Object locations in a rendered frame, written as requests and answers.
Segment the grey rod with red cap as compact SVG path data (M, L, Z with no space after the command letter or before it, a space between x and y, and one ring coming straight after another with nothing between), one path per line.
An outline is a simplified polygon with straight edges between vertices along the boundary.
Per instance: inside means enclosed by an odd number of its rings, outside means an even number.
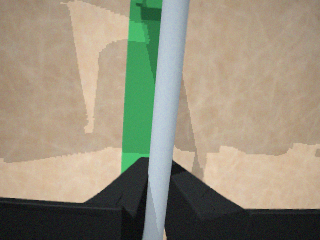
M163 240L190 0L163 0L142 240Z

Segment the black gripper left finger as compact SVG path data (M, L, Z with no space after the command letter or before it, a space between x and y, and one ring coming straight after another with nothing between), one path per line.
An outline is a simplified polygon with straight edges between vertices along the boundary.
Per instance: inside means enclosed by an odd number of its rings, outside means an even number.
M142 240L149 157L84 203L0 197L0 240Z

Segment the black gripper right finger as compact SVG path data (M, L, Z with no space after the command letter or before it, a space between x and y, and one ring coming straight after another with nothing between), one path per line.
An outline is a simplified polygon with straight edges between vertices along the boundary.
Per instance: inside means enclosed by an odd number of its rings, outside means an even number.
M242 208L172 160L167 240L320 240L320 209Z

